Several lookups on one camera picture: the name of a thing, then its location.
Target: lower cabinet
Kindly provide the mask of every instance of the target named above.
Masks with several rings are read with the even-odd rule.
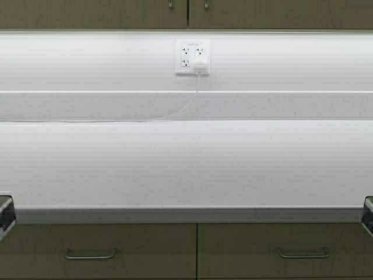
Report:
[[[198,270],[203,279],[373,279],[373,239],[358,223],[200,225]]]
[[[195,237],[195,225],[18,225],[0,278],[195,279]]]
[[[17,225],[0,279],[373,280],[356,224]]]

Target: white countertop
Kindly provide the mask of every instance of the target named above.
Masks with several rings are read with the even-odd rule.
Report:
[[[0,123],[20,222],[358,222],[373,121]]]

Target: white wall plate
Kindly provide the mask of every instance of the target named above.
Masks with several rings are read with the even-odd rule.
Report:
[[[175,49],[175,72],[180,75],[196,75],[193,68],[194,61],[202,57],[208,62],[207,70],[202,75],[210,74],[211,64],[211,42],[201,39],[183,39],[177,40]]]

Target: outlet socket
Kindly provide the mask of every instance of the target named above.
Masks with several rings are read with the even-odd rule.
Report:
[[[177,40],[176,56],[175,56],[175,72],[178,75],[196,75],[196,69],[193,68],[193,63],[196,59],[207,61],[209,67],[202,72],[202,75],[210,74],[211,62],[211,45],[210,40],[187,39]]]

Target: cabinet door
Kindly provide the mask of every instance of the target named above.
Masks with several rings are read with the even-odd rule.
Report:
[[[201,279],[373,277],[359,223],[199,225],[198,240]]]
[[[195,225],[17,225],[0,279],[195,279]]]
[[[372,0],[191,0],[190,11],[192,28],[373,28]]]
[[[209,280],[335,280],[335,278],[218,278]],[[371,280],[371,278],[338,278],[338,280]]]
[[[0,29],[186,26],[187,0],[0,0]]]

